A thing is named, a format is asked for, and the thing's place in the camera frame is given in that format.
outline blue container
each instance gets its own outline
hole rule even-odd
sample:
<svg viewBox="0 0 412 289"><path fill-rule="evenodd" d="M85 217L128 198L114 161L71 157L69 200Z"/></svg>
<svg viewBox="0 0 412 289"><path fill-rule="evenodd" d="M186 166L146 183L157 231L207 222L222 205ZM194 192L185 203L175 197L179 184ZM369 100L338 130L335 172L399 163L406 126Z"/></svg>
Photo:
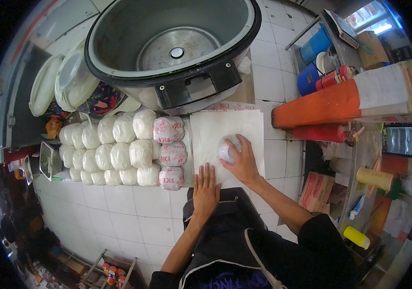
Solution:
<svg viewBox="0 0 412 289"><path fill-rule="evenodd" d="M315 35L301 47L301 56L305 64L309 65L317 58L317 55L322 51L327 51L333 45L328 30L320 23L320 29Z"/></svg>
<svg viewBox="0 0 412 289"><path fill-rule="evenodd" d="M317 67L313 63L304 68L297 76L297 89L301 96L317 91L316 82L319 79Z"/></svg>

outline cardboard box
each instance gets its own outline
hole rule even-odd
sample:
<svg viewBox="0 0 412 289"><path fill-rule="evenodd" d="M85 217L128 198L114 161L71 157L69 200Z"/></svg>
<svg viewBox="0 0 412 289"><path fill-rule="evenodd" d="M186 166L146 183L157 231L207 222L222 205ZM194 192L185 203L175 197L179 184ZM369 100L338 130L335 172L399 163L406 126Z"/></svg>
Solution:
<svg viewBox="0 0 412 289"><path fill-rule="evenodd" d="M389 62L381 41L373 31L364 31L357 35L359 48L357 49L366 70L383 67L382 62Z"/></svg>
<svg viewBox="0 0 412 289"><path fill-rule="evenodd" d="M309 172L301 194L301 199L299 199L299 205L310 212L321 212L322 206L326 204L328 200L334 182L334 177L313 171Z"/></svg>

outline hand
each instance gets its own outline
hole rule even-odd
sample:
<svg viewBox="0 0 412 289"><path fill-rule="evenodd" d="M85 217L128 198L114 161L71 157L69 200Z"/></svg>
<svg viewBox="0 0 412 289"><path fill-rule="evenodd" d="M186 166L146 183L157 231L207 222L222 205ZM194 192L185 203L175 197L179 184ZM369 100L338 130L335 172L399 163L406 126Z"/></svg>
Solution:
<svg viewBox="0 0 412 289"><path fill-rule="evenodd" d="M225 139L226 144L229 146L235 158L235 164L231 165L224 159L219 159L220 163L243 184L250 187L261 177L257 171L256 160L253 154L253 148L251 142L242 135L236 135L241 142L242 151L238 152L235 145L228 139Z"/></svg>
<svg viewBox="0 0 412 289"><path fill-rule="evenodd" d="M216 170L214 165L209 168L209 163L200 166L195 175L193 188L193 216L192 220L198 220L202 225L208 221L219 203L219 194L222 184L216 185Z"/></svg>

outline paper document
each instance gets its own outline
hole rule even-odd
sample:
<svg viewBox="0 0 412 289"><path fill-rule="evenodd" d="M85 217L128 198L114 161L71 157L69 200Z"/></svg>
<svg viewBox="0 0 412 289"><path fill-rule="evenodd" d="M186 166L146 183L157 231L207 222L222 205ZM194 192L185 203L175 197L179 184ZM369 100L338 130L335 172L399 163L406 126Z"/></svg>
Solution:
<svg viewBox="0 0 412 289"><path fill-rule="evenodd" d="M198 173L200 165L209 162L216 167L216 180L217 183L222 183L223 189L243 186L222 166L217 157L217 145L223 136L241 134L252 143L257 169L261 176L265 176L263 113L258 110L196 112L190 116L190 124L195 173Z"/></svg>
<svg viewBox="0 0 412 289"><path fill-rule="evenodd" d="M403 73L398 65L367 70L353 78L359 90L359 109L397 105L408 101Z"/></svg>

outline metal pole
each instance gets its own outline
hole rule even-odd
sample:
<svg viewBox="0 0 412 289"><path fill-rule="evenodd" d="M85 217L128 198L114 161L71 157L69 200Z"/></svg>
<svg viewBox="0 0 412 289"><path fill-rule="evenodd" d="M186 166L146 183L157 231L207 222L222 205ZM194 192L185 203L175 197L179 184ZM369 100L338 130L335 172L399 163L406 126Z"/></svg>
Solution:
<svg viewBox="0 0 412 289"><path fill-rule="evenodd" d="M299 33L289 44L288 46L286 46L284 49L288 50L290 49L291 45L293 45L294 43L296 43L297 40L299 40L299 38L302 37L302 35L304 35L307 31L310 30L310 28L312 28L315 24L317 24L320 21L320 16L318 15L317 18L315 18L307 27L304 28L304 30L301 31L301 33Z"/></svg>

